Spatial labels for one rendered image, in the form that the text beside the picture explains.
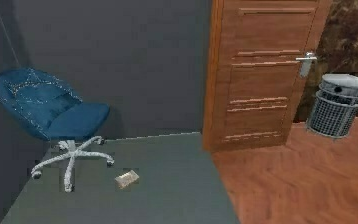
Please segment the grey metal garbage can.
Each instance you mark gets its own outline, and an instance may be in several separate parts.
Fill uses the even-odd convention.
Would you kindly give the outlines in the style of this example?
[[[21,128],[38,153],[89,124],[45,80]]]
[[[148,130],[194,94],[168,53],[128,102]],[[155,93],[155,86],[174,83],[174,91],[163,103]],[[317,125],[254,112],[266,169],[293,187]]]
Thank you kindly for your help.
[[[344,138],[358,112],[358,77],[324,74],[306,127],[332,139]]]

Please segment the brown wooden room door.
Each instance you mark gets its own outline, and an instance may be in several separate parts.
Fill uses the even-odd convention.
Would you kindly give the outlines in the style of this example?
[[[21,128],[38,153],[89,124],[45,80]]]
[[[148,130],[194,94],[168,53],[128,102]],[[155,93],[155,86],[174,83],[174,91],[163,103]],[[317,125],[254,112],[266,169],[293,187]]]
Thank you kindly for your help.
[[[203,148],[283,145],[333,0],[212,0]]]

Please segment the blue swivel office chair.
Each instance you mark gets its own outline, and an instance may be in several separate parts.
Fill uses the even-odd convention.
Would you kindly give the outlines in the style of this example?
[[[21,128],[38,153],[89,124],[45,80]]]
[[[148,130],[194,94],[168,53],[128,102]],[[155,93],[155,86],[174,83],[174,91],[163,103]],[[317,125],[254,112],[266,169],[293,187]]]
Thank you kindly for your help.
[[[38,69],[25,67],[0,72],[0,103],[30,135],[55,141],[62,154],[36,164],[31,177],[38,179],[42,169],[54,162],[68,162],[64,190],[74,190],[72,173],[79,157],[101,157],[109,167],[114,158],[89,151],[93,143],[106,139],[96,132],[105,123],[110,107],[105,103],[85,102],[68,82]]]

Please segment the small tan rectangular block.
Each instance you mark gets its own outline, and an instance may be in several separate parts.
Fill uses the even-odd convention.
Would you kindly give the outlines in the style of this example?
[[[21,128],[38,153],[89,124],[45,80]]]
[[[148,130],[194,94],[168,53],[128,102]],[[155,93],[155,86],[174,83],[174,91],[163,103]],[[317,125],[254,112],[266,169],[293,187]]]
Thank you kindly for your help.
[[[120,189],[126,188],[130,184],[136,182],[139,179],[139,175],[134,171],[130,170],[115,178],[116,183]]]

